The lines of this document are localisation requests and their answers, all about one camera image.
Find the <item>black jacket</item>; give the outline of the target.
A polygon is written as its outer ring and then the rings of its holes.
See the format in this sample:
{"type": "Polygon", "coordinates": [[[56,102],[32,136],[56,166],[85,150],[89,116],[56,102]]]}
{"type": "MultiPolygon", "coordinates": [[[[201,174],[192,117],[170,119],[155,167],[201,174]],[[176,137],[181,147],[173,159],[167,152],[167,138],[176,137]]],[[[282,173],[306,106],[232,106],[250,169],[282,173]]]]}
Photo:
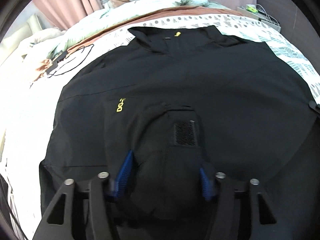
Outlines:
{"type": "Polygon", "coordinates": [[[319,101],[265,42],[133,27],[61,90],[40,162],[70,239],[319,239],[319,101]],[[133,151],[109,197],[106,153],[133,151]],[[217,195],[202,196],[200,168],[217,195]]]}

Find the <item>white bedside cabinet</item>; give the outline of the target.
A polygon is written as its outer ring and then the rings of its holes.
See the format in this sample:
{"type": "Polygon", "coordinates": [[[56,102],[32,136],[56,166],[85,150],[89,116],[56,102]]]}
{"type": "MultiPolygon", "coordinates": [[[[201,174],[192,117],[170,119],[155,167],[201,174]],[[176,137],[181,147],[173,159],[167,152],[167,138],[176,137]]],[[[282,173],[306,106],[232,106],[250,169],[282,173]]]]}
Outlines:
{"type": "Polygon", "coordinates": [[[237,7],[237,11],[242,13],[246,17],[253,18],[257,21],[263,22],[264,24],[268,25],[269,27],[275,29],[276,31],[281,31],[280,23],[271,15],[269,15],[266,10],[259,4],[256,4],[257,13],[251,13],[247,11],[244,7],[237,7]]]}

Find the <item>cream upholstered headboard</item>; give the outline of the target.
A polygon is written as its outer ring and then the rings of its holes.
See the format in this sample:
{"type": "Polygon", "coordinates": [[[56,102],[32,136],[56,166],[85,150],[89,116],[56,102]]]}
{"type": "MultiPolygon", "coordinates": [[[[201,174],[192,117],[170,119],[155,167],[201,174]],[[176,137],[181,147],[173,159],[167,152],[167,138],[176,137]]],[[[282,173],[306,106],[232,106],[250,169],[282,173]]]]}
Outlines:
{"type": "Polygon", "coordinates": [[[42,26],[39,22],[38,16],[36,14],[31,15],[17,31],[4,38],[1,42],[1,63],[3,63],[13,53],[13,51],[17,49],[22,40],[41,30],[42,26]]]}

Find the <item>mint green duvet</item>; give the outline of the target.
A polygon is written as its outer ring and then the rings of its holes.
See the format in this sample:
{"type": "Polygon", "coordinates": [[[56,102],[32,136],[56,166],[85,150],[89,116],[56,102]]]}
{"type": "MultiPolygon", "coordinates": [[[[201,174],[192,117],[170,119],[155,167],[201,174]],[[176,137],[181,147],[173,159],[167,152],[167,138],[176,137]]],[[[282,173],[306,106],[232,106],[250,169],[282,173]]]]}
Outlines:
{"type": "Polygon", "coordinates": [[[127,20],[158,10],[180,6],[229,9],[209,0],[136,0],[115,9],[100,9],[81,19],[77,24],[70,27],[65,34],[56,38],[50,46],[47,57],[53,59],[84,39],[127,20]]]}

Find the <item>green object on cabinet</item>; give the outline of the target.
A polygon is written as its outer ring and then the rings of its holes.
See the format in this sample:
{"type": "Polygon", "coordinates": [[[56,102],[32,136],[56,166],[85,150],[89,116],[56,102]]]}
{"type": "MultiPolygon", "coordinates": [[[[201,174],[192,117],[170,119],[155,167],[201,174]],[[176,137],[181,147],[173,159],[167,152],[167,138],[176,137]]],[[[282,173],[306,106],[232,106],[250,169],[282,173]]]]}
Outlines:
{"type": "Polygon", "coordinates": [[[256,5],[254,5],[254,4],[247,4],[247,5],[245,6],[245,9],[246,9],[247,11],[251,12],[251,13],[254,13],[254,14],[258,12],[257,7],[256,7],[256,5]]]}

